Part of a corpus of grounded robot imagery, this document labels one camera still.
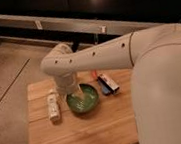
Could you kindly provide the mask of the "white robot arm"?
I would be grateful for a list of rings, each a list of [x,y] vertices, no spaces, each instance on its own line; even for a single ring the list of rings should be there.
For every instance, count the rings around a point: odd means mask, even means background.
[[[73,52],[60,43],[41,61],[57,91],[77,90],[77,71],[132,70],[131,94],[139,144],[181,144],[181,23],[138,30]]]

